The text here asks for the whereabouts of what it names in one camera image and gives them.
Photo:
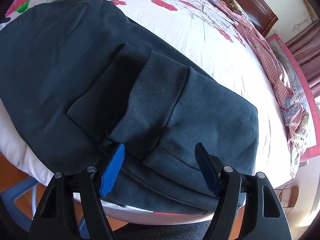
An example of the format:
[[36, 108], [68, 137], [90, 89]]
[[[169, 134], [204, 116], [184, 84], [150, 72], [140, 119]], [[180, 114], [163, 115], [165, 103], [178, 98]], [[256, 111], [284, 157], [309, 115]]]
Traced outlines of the pink bed guard rail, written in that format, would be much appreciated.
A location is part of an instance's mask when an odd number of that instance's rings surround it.
[[272, 34], [266, 40], [277, 59], [284, 65], [285, 71], [289, 77], [290, 85], [295, 95], [299, 98], [300, 103], [305, 107], [309, 114], [309, 120], [306, 127], [308, 132], [308, 148], [300, 159], [301, 162], [308, 161], [311, 158], [319, 156], [318, 107], [305, 75], [285, 43], [277, 34]]

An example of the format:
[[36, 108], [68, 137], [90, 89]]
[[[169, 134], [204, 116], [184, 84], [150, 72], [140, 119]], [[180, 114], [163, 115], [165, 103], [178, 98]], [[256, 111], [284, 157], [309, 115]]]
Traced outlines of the wicker basket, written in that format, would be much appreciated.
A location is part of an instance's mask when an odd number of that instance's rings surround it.
[[294, 181], [288, 182], [283, 187], [275, 189], [275, 192], [283, 207], [285, 215], [288, 215], [293, 210], [298, 200], [298, 184]]

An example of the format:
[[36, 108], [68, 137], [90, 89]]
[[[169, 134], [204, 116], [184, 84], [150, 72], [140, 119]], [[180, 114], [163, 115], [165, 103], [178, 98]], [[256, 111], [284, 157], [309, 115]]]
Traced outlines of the floral pillow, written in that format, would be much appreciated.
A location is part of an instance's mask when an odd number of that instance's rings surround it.
[[241, 15], [242, 17], [249, 19], [248, 15], [245, 13], [244, 9], [236, 0], [224, 0], [224, 3], [231, 9], [231, 11]]

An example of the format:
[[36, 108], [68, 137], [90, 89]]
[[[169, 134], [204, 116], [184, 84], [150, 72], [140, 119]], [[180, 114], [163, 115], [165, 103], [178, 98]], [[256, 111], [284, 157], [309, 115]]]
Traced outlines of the pink dotted quilt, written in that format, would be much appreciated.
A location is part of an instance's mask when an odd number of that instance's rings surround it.
[[235, 22], [237, 31], [245, 38], [257, 55], [272, 86], [280, 107], [287, 133], [287, 144], [291, 159], [291, 177], [295, 178], [302, 155], [307, 149], [309, 114], [295, 95], [283, 64], [276, 58], [268, 42], [255, 28], [250, 19], [231, 11], [223, 0], [208, 0]]

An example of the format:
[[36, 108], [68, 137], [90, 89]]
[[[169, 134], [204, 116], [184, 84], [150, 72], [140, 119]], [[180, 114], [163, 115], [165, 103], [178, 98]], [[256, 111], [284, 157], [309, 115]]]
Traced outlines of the black Anta sweatpants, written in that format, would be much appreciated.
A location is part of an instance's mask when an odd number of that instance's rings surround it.
[[195, 146], [252, 174], [258, 111], [112, 2], [37, 5], [1, 31], [1, 151], [31, 172], [76, 174], [117, 143], [125, 159], [107, 202], [214, 211]]

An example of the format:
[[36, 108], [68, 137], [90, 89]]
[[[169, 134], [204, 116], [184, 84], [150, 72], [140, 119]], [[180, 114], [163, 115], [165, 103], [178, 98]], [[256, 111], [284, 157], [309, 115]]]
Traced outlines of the operator's dark trouser leg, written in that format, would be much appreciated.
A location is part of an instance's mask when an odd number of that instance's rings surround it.
[[128, 223], [114, 231], [117, 239], [196, 240], [203, 239], [210, 221], [180, 225], [140, 225]]

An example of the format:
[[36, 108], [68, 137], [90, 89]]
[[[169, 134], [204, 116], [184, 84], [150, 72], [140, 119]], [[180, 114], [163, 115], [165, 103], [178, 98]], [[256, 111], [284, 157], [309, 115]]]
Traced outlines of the mauve curtain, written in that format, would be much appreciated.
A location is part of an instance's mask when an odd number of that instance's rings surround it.
[[317, 20], [286, 42], [287, 48], [300, 66], [317, 103], [319, 103], [319, 35], [319, 20]]

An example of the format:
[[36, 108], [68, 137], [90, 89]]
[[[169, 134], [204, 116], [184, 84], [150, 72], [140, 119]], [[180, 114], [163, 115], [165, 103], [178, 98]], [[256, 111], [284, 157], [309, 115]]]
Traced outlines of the white floral bed sheet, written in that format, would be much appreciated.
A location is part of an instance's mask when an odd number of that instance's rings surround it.
[[[146, 27], [202, 68], [219, 84], [258, 109], [259, 141], [254, 172], [264, 172], [276, 188], [289, 181], [291, 154], [286, 129], [271, 84], [245, 38], [233, 22], [207, 0], [112, 1], [132, 20]], [[1, 101], [1, 153], [21, 171], [47, 185], [49, 171], [15, 130]], [[213, 215], [169, 215], [103, 202], [108, 216], [138, 224], [187, 224]]]

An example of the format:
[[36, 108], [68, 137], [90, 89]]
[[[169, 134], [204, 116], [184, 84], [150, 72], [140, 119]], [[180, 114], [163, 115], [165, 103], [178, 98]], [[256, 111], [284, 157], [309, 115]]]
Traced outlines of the blue plastic stool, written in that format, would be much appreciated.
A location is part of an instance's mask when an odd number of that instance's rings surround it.
[[29, 177], [1, 193], [1, 239], [90, 239], [77, 176], [58, 172], [47, 188]]

